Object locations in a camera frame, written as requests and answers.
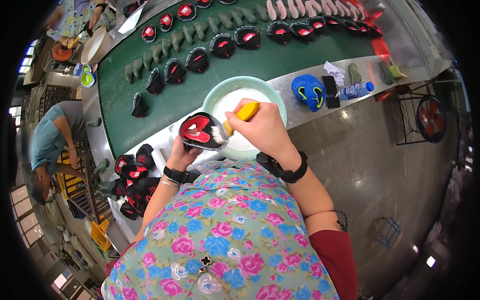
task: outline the blue shoe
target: blue shoe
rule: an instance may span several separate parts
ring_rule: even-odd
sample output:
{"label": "blue shoe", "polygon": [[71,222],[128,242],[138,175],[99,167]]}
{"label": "blue shoe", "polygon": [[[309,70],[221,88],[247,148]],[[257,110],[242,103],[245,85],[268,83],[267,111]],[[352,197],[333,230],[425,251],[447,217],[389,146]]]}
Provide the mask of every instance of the blue shoe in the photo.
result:
{"label": "blue shoe", "polygon": [[292,91],[295,96],[305,102],[312,112],[322,108],[326,98],[325,87],[311,74],[304,74],[292,81]]}
{"label": "blue shoe", "polygon": [[327,97],[325,86],[321,84],[318,79],[312,79],[307,82],[305,96],[307,97],[305,102],[307,103],[308,108],[312,112],[316,112],[322,108]]}

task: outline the bottle cap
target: bottle cap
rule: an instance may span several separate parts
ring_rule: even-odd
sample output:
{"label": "bottle cap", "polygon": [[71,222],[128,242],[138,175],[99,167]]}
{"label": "bottle cap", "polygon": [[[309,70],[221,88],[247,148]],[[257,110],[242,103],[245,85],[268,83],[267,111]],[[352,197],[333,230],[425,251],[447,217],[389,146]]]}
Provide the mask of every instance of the bottle cap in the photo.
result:
{"label": "bottle cap", "polygon": [[375,88],[373,86],[373,83],[371,83],[371,82],[367,82],[367,84],[365,86],[366,86],[366,88],[369,92],[373,91],[373,89]]}

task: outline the silver bangle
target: silver bangle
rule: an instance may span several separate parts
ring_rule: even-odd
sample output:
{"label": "silver bangle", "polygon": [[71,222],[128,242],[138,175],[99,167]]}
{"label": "silver bangle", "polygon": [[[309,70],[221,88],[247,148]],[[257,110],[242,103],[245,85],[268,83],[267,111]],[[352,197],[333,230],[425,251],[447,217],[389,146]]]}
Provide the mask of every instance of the silver bangle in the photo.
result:
{"label": "silver bangle", "polygon": [[168,186],[171,186],[172,188],[177,188],[177,189],[180,188],[180,184],[173,184],[173,183],[170,183],[170,182],[166,182],[166,181],[164,181],[163,179],[160,179],[160,181],[161,181],[163,184],[166,184],[166,185],[168,185]]}
{"label": "silver bangle", "polygon": [[175,182],[175,183],[181,184],[180,182],[173,180],[172,178],[168,177],[168,176],[165,175],[165,174],[163,174],[163,176],[165,176],[165,178],[168,179],[168,180],[170,180],[171,182]]}

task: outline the black smartwatch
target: black smartwatch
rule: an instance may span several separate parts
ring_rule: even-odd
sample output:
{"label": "black smartwatch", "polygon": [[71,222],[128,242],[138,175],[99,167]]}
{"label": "black smartwatch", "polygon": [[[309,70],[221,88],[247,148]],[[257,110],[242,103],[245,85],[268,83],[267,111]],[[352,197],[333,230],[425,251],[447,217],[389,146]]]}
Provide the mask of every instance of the black smartwatch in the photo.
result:
{"label": "black smartwatch", "polygon": [[104,11],[105,11],[105,8],[107,8],[107,5],[108,5],[108,4],[106,4],[106,3],[99,3],[99,4],[97,4],[97,5],[95,6],[95,8],[101,7],[101,8],[102,8],[102,12],[104,12]]}
{"label": "black smartwatch", "polygon": [[299,151],[299,154],[301,157],[301,165],[295,172],[284,171],[273,157],[263,152],[257,154],[257,162],[275,177],[280,177],[286,183],[295,183],[307,172],[307,155],[303,151]]}
{"label": "black smartwatch", "polygon": [[193,183],[195,179],[197,179],[201,173],[197,169],[193,169],[192,171],[177,171],[175,169],[170,169],[167,166],[163,168],[163,174],[170,178],[172,181],[176,183]]}

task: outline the mobile phone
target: mobile phone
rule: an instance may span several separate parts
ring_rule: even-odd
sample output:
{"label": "mobile phone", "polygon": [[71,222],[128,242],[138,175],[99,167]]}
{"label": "mobile phone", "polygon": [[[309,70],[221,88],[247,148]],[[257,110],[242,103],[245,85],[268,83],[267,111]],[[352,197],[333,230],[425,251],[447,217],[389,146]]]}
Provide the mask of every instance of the mobile phone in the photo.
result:
{"label": "mobile phone", "polygon": [[333,78],[333,76],[322,76],[322,81],[325,86],[325,92],[327,93],[327,99],[325,101],[327,108],[339,108],[340,99],[338,99],[335,78]]}

